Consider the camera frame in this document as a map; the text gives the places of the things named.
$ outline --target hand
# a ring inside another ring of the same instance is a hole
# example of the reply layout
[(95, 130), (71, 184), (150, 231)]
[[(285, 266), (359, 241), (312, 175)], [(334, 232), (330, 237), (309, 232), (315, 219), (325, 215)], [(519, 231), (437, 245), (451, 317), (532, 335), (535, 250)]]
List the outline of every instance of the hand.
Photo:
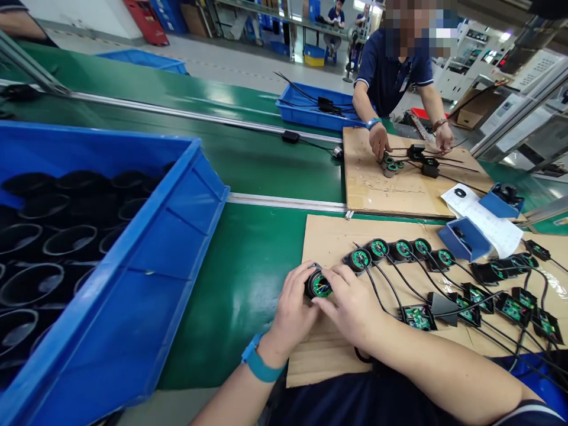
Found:
[(377, 123), (369, 131), (369, 144), (373, 150), (373, 154), (379, 159), (383, 159), (385, 150), (392, 152), (389, 145), (389, 137), (386, 132), (385, 126), (382, 123)]
[(370, 353), (379, 330), (388, 315), (380, 308), (375, 296), (357, 279), (346, 265), (323, 269), (337, 304), (329, 299), (314, 298), (312, 302), (333, 321), (340, 333), (352, 345)]
[(278, 299), (276, 315), (270, 331), (260, 340), (257, 352), (269, 367), (280, 368), (294, 348), (308, 335), (318, 317), (318, 305), (304, 304), (304, 283), (315, 268), (308, 260), (291, 270)]
[(454, 134), (451, 132), (450, 125), (445, 122), (436, 130), (436, 147), (440, 154), (446, 155), (453, 146)]

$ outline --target bracelet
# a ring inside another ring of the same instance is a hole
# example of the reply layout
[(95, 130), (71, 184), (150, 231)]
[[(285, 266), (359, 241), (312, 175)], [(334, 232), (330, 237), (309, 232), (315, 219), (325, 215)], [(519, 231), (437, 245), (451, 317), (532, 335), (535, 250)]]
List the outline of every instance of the bracelet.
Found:
[(439, 128), (442, 124), (447, 123), (447, 122), (448, 122), (447, 119), (445, 119), (445, 118), (440, 118), (438, 121), (436, 121), (436, 122), (434, 123), (434, 125), (432, 126), (432, 130), (433, 130), (434, 132), (436, 132), (436, 130), (438, 130), (438, 128)]

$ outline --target white paper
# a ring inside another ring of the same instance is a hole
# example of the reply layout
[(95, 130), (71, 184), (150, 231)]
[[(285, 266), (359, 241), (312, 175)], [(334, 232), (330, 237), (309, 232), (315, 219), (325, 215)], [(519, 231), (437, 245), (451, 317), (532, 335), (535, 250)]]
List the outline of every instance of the white paper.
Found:
[[(461, 198), (455, 190), (465, 191), (466, 196)], [(522, 231), (514, 226), (508, 219), (495, 216), (479, 203), (479, 197), (466, 185), (458, 183), (442, 195), (448, 207), (461, 216), (468, 217), (489, 242), (494, 246), (500, 259), (512, 255), (522, 238)]]

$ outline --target dark blue shirt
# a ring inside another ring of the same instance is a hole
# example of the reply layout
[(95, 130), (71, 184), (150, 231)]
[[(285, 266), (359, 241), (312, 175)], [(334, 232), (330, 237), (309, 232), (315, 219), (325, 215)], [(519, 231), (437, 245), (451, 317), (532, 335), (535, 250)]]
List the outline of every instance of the dark blue shirt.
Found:
[(387, 51), (392, 51), (392, 46), (388, 49), (385, 29), (381, 28), (367, 40), (355, 80), (355, 84), (363, 81), (367, 85), (367, 94), (379, 117), (387, 117), (395, 109), (408, 85), (427, 86), (434, 82), (432, 58), (411, 56), (401, 64), (398, 57), (388, 56)]
[(343, 14), (343, 11), (339, 11), (339, 15), (338, 15), (338, 14), (336, 13), (336, 11), (335, 11), (335, 7), (332, 7), (332, 8), (330, 9), (330, 12), (327, 14), (327, 17), (328, 17), (329, 19), (331, 19), (332, 21), (333, 21), (335, 18), (339, 18), (339, 19), (340, 19), (340, 21), (339, 21), (340, 24), (341, 24), (342, 22), (345, 22), (345, 15)]

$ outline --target blue wristband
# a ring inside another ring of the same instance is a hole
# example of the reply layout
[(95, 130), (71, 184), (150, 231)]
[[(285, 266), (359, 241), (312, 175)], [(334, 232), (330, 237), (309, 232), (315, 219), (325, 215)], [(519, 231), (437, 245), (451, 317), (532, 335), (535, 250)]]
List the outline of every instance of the blue wristband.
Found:
[(280, 377), (280, 374), (282, 373), (282, 370), (286, 365), (284, 364), (284, 366), (279, 369), (273, 369), (267, 367), (264, 364), (264, 361), (262, 360), (260, 355), (256, 353), (256, 348), (259, 345), (261, 337), (262, 334), (256, 334), (253, 337), (253, 339), (243, 352), (241, 364), (247, 363), (248, 368), (250, 368), (255, 377), (261, 382), (272, 383), (275, 382), (278, 377)]
[(365, 125), (365, 127), (367, 128), (367, 130), (371, 130), (371, 128), (372, 128), (375, 124), (377, 124), (377, 123), (379, 123), (379, 122), (383, 122), (383, 121), (382, 121), (380, 118), (378, 118), (378, 117), (371, 118), (371, 119), (367, 122), (367, 124)]

